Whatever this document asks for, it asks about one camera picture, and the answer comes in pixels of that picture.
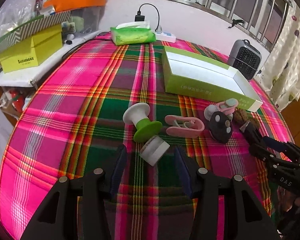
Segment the hair clip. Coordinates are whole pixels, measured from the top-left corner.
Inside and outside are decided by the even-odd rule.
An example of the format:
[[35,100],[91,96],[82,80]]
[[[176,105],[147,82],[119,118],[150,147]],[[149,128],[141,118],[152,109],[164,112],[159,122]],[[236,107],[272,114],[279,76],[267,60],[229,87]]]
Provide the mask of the hair clip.
[[196,138],[200,136],[204,130],[203,122],[196,117],[167,115],[164,120],[168,125],[171,125],[171,127],[166,130],[170,136]]

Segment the brown knit object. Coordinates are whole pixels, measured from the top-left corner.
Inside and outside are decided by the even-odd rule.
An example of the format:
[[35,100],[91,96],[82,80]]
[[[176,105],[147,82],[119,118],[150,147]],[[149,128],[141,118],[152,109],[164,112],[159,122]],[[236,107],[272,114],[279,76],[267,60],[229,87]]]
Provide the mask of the brown knit object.
[[242,126],[248,120],[247,112],[243,109],[237,109],[233,113],[233,120],[239,125]]
[[239,125],[242,126],[244,125],[245,122],[250,120],[250,122],[257,127],[258,129],[260,128],[259,121],[256,118],[249,117],[247,114],[246,110],[243,109],[237,109],[233,113],[233,120]]

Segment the green tissue pack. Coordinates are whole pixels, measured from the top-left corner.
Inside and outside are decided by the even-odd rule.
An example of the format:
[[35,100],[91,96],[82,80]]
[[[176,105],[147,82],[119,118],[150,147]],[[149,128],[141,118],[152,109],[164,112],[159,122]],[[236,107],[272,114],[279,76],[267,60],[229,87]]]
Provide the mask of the green tissue pack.
[[111,37],[116,46],[156,41],[148,22],[132,22],[112,27]]

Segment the black charger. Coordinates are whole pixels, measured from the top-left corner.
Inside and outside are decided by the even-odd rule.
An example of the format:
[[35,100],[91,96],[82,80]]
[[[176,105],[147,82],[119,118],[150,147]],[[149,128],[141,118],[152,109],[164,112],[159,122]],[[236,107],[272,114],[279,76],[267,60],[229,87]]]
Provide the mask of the black charger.
[[141,9],[141,7],[142,7],[143,5],[146,5],[146,4],[153,6],[153,7],[157,10],[157,13],[158,13],[158,24],[157,24],[157,27],[156,27],[156,29],[155,29],[155,31],[156,31],[156,30],[158,29],[159,23],[160,23],[160,14],[159,14],[159,11],[158,11],[158,9],[156,8],[156,6],[154,6],[154,5],[151,4],[151,3],[144,3],[144,4],[141,4],[141,6],[139,7],[139,10],[138,10],[138,12],[137,12],[137,15],[134,17],[134,21],[135,21],[135,22],[143,22],[143,21],[145,20],[145,16],[144,16],[144,15],[141,15],[140,9]]

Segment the black cable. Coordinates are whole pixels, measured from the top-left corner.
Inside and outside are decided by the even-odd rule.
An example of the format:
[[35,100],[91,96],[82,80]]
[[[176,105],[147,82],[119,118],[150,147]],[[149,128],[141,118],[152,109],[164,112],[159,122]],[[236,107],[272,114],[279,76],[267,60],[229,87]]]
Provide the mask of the black cable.
[[141,7],[142,7],[143,5],[145,5],[145,4],[152,5],[152,6],[157,10],[157,13],[158,13],[158,25],[157,25],[157,27],[156,27],[156,29],[155,29],[155,31],[157,31],[157,29],[159,28],[159,23],[160,23],[160,13],[159,13],[158,9],[156,8],[156,6],[154,6],[154,5],[151,4],[151,3],[144,3],[144,4],[141,4],[140,7],[139,7],[139,10],[138,10],[138,12],[137,12],[137,14],[138,14],[138,15],[141,15],[140,9],[141,9]]

